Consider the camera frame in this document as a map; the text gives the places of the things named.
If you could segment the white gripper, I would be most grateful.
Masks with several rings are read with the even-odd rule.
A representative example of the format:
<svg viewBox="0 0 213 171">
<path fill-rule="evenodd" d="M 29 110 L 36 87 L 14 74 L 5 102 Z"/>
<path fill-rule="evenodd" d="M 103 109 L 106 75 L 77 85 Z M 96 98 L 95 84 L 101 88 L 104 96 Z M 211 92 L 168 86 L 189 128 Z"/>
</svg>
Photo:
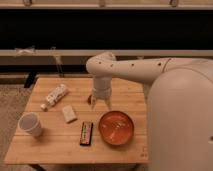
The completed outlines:
<svg viewBox="0 0 213 171">
<path fill-rule="evenodd" d="M 111 99 L 111 77 L 94 77 L 92 95 L 97 99 L 105 100 L 105 104 L 109 110 L 112 110 Z M 97 99 L 91 99 L 91 109 L 93 110 Z"/>
</svg>

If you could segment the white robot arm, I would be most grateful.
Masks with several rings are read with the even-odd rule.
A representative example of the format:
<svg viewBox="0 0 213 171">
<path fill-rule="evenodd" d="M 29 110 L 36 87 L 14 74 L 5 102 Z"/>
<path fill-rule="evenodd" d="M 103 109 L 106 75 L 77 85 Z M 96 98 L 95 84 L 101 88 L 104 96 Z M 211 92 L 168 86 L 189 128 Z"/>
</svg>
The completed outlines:
<svg viewBox="0 0 213 171">
<path fill-rule="evenodd" d="M 111 80 L 121 78 L 142 84 L 152 84 L 164 71 L 168 58 L 118 61 L 111 52 L 104 52 L 89 58 L 86 69 L 92 75 L 91 107 L 103 100 L 111 109 Z"/>
</svg>

